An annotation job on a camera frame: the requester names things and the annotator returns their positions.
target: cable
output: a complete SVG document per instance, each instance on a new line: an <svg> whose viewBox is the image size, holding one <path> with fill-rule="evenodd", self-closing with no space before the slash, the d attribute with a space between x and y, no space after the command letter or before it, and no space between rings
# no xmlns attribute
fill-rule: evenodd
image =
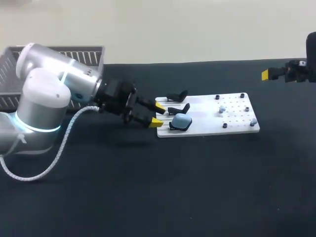
<svg viewBox="0 0 316 237"><path fill-rule="evenodd" d="M3 159L3 156L0 156L0 163L4 169L4 171L7 173L7 175L9 175L10 177L12 177L13 179L16 179L16 180L19 180L19 181L24 181L24 182L30 182L30 181L34 181L34 180L37 180L37 179L40 179L42 177L44 177L46 174L48 174L52 169L53 167L56 165L56 163L58 162L63 150L64 150L64 147L66 145L66 142L67 142L67 139L68 139L68 136L69 136L69 133L73 127L73 124L74 122L76 121L76 119L78 118L79 115L81 115L83 112L85 111L88 111L88 110L93 110L93 111L96 111L98 112L99 111L99 107L97 106L87 106L87 107L84 107L82 108L81 110L79 110L74 116L73 118L70 120L69 124L68 124L68 127L67 127L67 130L65 132L65 135L64 135L64 138L63 138L63 141L59 147L59 150L58 150L58 153L54 159L54 161L52 162L52 164L44 171L42 172L41 174L37 175L37 176L34 176L34 177L29 177L29 178L23 178L23 177L20 177L20 176L17 176L15 174L13 174L5 165L5 162L4 162L4 159Z"/></svg>

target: black surface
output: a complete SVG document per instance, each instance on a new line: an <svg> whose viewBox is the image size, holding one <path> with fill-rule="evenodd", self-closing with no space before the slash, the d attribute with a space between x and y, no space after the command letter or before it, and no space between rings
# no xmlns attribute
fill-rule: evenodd
<svg viewBox="0 0 316 237"><path fill-rule="evenodd" d="M1 237L315 236L316 85L261 81L286 61L107 66L148 98L247 92L261 131L159 139L112 115L84 115L44 180L0 173ZM57 148L12 156L9 168L36 175Z"/></svg>

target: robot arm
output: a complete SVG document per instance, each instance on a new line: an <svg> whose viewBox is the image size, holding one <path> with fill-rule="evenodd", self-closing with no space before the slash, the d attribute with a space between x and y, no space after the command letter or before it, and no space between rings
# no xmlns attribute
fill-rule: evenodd
<svg viewBox="0 0 316 237"><path fill-rule="evenodd" d="M133 113L136 104L163 114L155 101L138 96L135 85L117 79L105 80L96 70L39 44L28 44L16 66L25 81L19 106L11 114L0 113L0 155L41 154L54 144L70 99L96 103L99 112L109 112L145 127L162 121Z"/></svg>
<svg viewBox="0 0 316 237"><path fill-rule="evenodd" d="M306 61L291 60L281 68L268 68L262 80L276 80L284 76L285 82L316 82L316 32L306 39Z"/></svg>

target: white pegboard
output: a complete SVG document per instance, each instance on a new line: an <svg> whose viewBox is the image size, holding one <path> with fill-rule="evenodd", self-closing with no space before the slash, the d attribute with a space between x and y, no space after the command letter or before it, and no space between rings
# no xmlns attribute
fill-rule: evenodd
<svg viewBox="0 0 316 237"><path fill-rule="evenodd" d="M187 96L182 102L167 101L166 97L158 97L156 101L164 106L183 109L190 103L190 109L187 112L192 117L192 124L187 131L170 130L169 122L174 116L169 116L168 111L164 115L156 114L156 118L164 122L162 127L157 128L158 137L191 137L191 136L210 136L239 133L259 132L259 123L250 126L252 119L256 119L247 93L244 98L240 97L241 93L220 94L219 100L215 99L216 95L199 95ZM219 107L223 105L226 111L219 113Z"/></svg>

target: gray basket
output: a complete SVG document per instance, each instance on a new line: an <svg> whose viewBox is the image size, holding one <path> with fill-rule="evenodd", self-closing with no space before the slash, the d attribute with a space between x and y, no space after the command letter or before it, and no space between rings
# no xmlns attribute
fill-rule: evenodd
<svg viewBox="0 0 316 237"><path fill-rule="evenodd" d="M65 54L87 66L102 72L105 48L102 46L64 46L49 47ZM0 111L13 112L19 105L23 81L15 73L17 59L22 51L22 46L8 47L0 56ZM71 101L68 111L75 112L81 104Z"/></svg>

